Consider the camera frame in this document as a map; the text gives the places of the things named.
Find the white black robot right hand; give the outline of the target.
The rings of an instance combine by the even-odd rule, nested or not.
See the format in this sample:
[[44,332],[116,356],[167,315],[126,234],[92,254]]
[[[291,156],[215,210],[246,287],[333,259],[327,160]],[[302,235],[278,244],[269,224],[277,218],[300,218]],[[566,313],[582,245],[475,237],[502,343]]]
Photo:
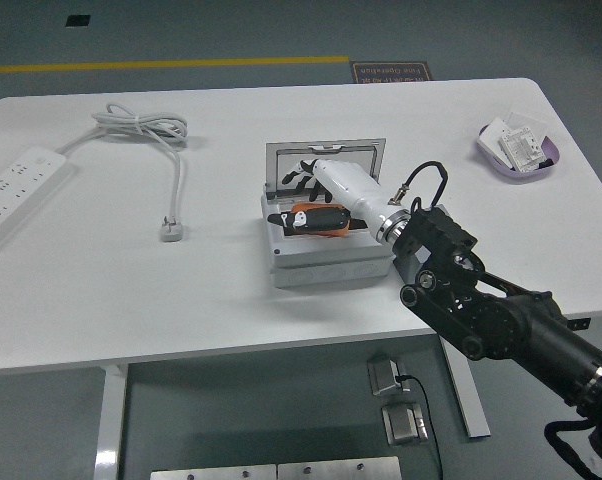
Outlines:
[[300,178],[298,191],[308,181],[315,182],[309,200],[267,217],[269,223],[288,233],[343,236],[352,220],[360,220],[377,242],[392,245],[409,219],[409,213],[392,204],[380,185],[356,163],[303,160],[282,182],[288,184],[295,177]]

